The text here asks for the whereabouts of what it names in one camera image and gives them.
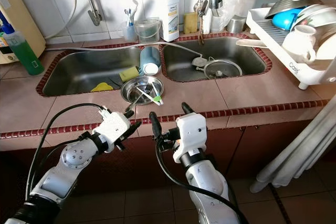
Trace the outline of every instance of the sink strainer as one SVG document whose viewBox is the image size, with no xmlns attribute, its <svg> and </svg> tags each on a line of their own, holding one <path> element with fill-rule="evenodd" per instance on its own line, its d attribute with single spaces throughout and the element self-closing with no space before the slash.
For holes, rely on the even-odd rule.
<svg viewBox="0 0 336 224">
<path fill-rule="evenodd" d="M 240 66 L 230 60 L 212 60 L 203 69 L 208 79 L 242 76 Z"/>
</svg>

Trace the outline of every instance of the dish rack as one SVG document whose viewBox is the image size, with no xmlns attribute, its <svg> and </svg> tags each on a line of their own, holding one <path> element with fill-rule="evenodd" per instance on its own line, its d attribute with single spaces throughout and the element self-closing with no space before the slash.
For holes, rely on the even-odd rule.
<svg viewBox="0 0 336 224">
<path fill-rule="evenodd" d="M 282 64 L 300 81 L 299 88 L 307 89 L 309 85 L 336 83 L 336 58 L 324 70 L 316 70 L 305 63 L 295 62 L 281 47 L 288 31 L 274 27 L 271 19 L 265 19 L 270 7 L 251 9 L 246 24 L 251 33 L 256 34 Z"/>
</svg>

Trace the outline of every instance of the stainless steel sink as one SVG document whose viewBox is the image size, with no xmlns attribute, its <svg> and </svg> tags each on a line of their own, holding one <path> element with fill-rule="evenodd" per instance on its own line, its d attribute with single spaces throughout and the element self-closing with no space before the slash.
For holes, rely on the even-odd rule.
<svg viewBox="0 0 336 224">
<path fill-rule="evenodd" d="M 43 88 L 47 96 L 90 92 L 101 82 L 120 89 L 119 73 L 140 64 L 137 47 L 110 50 L 75 52 L 59 60 Z"/>
<path fill-rule="evenodd" d="M 175 44 L 187 47 L 203 54 L 203 58 L 226 59 L 241 67 L 244 75 L 262 73 L 266 64 L 252 47 L 236 46 L 236 37 L 220 37 L 205 39 L 200 46 L 197 40 L 176 42 Z M 196 70 L 191 62 L 197 55 L 186 50 L 172 47 L 163 47 L 164 64 L 167 77 L 174 81 L 196 81 L 207 79 L 203 72 Z"/>
</svg>

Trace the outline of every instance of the green dish soap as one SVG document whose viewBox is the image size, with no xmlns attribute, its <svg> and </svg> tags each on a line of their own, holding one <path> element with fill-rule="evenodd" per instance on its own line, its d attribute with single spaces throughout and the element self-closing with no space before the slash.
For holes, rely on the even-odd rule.
<svg viewBox="0 0 336 224">
<path fill-rule="evenodd" d="M 44 67 L 34 54 L 23 34 L 19 31 L 14 31 L 12 25 L 8 23 L 1 12 L 0 19 L 3 22 L 1 29 L 5 33 L 3 38 L 6 40 L 13 53 L 26 68 L 28 73 L 31 76 L 42 73 L 44 71 Z"/>
</svg>

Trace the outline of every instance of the tiled countertop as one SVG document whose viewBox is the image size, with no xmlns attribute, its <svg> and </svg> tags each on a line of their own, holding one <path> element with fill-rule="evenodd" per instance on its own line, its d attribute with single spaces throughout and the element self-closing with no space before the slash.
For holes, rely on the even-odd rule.
<svg viewBox="0 0 336 224">
<path fill-rule="evenodd" d="M 90 47 L 118 44 L 120 40 L 79 42 L 53 47 Z M 155 104 L 137 106 L 133 119 L 147 118 L 150 111 L 158 116 L 182 114 L 181 102 L 187 102 L 193 109 L 201 111 L 219 111 L 252 106 L 284 104 L 330 99 L 336 93 L 335 85 L 310 86 L 307 90 L 298 88 L 299 81 L 286 70 L 279 60 L 268 50 L 263 52 L 271 59 L 272 68 L 267 73 L 256 76 L 244 76 L 220 80 L 195 82 L 174 82 L 161 72 L 156 76 L 164 83 L 164 105 Z M 60 51 L 45 52 L 41 62 L 47 69 Z M 119 90 L 64 95 L 60 97 L 42 97 L 35 87 L 43 73 L 31 77 L 20 65 L 11 63 L 0 65 L 0 133 L 44 129 L 51 117 L 65 107 L 82 102 L 105 105 L 110 110 L 124 111 L 128 106 Z M 313 118 L 322 106 L 314 108 L 285 110 L 277 112 L 252 113 L 243 115 L 208 118 L 209 129 L 240 127 L 284 121 L 306 120 Z M 53 127 L 101 122 L 95 108 L 78 108 L 61 115 Z M 163 123 L 163 130 L 174 126 L 173 122 Z M 50 134 L 46 146 L 77 137 L 81 132 Z M 151 125 L 142 125 L 133 137 L 151 135 Z M 36 147 L 40 136 L 22 136 L 2 138 L 0 151 L 18 148 Z"/>
</svg>

